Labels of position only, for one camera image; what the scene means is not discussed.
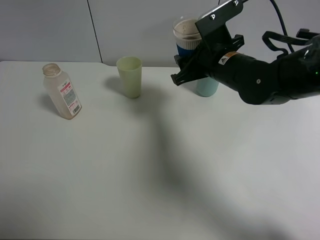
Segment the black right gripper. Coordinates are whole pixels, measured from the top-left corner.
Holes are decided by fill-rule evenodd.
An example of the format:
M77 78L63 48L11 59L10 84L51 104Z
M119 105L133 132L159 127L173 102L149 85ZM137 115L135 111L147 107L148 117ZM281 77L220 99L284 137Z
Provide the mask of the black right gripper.
M229 59L222 65L222 58L228 53L239 50L244 45L244 36L236 34L230 40L230 44L214 44L209 49L204 42L201 42L192 56L175 55L174 60L180 71L171 75L176 86L185 83L212 77L216 80L234 80L235 64Z

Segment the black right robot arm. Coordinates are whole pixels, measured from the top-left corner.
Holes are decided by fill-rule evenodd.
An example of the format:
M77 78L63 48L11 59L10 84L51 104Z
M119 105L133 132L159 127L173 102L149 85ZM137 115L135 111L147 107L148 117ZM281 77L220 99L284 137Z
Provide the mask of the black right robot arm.
M175 56L177 86L211 77L250 105L281 105L320 94L320 36L306 32L302 49L271 63L237 52L236 44L201 43L190 56Z

